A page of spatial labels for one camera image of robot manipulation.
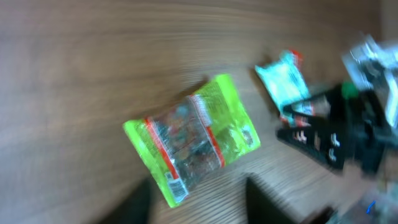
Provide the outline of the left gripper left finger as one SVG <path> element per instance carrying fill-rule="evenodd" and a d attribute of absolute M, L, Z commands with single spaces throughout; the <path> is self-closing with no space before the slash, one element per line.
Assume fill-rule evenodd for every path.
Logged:
<path fill-rule="evenodd" d="M 97 224 L 147 224 L 152 206 L 152 184 L 144 179 L 117 207 Z"/>

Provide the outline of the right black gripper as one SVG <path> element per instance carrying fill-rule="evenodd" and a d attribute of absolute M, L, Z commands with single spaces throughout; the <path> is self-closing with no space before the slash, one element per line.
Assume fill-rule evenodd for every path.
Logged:
<path fill-rule="evenodd" d="M 342 110 L 344 112 L 343 133 L 314 126 L 276 131 L 279 141 L 323 166 L 343 170 L 347 156 L 358 162 L 366 175 L 376 175 L 384 153 L 397 150 L 397 134 L 388 124 L 384 110 L 372 90 L 359 91 L 357 98 L 346 100 L 341 95 L 341 85 L 337 85 L 289 105 L 299 103 L 313 106 L 314 115 L 299 113 L 308 121 L 337 120 L 342 117 Z"/>

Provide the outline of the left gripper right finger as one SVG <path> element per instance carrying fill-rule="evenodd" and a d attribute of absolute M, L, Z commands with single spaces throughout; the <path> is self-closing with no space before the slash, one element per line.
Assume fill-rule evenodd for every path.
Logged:
<path fill-rule="evenodd" d="M 245 183 L 245 204 L 248 224 L 295 224 L 251 177 Z"/>

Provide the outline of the red white tissue pack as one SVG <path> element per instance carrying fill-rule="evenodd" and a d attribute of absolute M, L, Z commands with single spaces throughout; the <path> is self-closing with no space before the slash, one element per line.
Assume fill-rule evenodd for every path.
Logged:
<path fill-rule="evenodd" d="M 287 123 L 290 127 L 310 126 L 308 118 L 299 115 L 299 113 L 309 116 L 314 115 L 314 108 L 311 104 L 299 103 L 297 105 L 286 105 L 285 107 L 289 111 L 282 110 L 279 116 L 282 122 Z"/>

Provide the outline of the green lid jar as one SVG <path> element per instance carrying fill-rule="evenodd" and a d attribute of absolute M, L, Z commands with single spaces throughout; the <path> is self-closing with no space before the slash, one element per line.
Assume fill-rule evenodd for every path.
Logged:
<path fill-rule="evenodd" d="M 351 82 L 344 82 L 341 84 L 341 95 L 344 99 L 357 98 L 359 91 L 356 86 Z"/>

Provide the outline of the teal snack packet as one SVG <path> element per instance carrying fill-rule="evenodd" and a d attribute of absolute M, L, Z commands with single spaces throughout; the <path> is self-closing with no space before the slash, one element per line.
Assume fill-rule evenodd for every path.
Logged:
<path fill-rule="evenodd" d="M 265 66 L 256 65 L 254 69 L 280 114 L 285 105 L 310 97 L 303 75 L 294 64 L 291 51 L 285 50 L 278 61 Z"/>

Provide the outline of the red coffee stick sachet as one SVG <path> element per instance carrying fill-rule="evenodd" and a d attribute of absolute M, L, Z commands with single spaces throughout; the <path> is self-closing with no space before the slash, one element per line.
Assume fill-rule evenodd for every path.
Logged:
<path fill-rule="evenodd" d="M 298 69 L 300 69 L 301 66 L 302 66 L 302 63 L 303 63 L 303 56 L 302 56 L 302 54 L 301 54 L 300 52 L 296 51 L 296 50 L 293 50 L 293 49 L 290 49 L 290 51 L 291 51 L 291 53 L 292 53 L 293 56 L 294 56 L 294 64 L 295 64 L 295 66 L 296 66 Z"/>

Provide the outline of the green candy bag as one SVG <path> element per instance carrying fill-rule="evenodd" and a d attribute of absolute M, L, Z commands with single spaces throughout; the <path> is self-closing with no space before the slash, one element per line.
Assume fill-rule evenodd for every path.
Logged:
<path fill-rule="evenodd" d="M 161 113 L 126 121 L 123 129 L 171 208 L 205 176 L 261 145 L 226 73 Z"/>

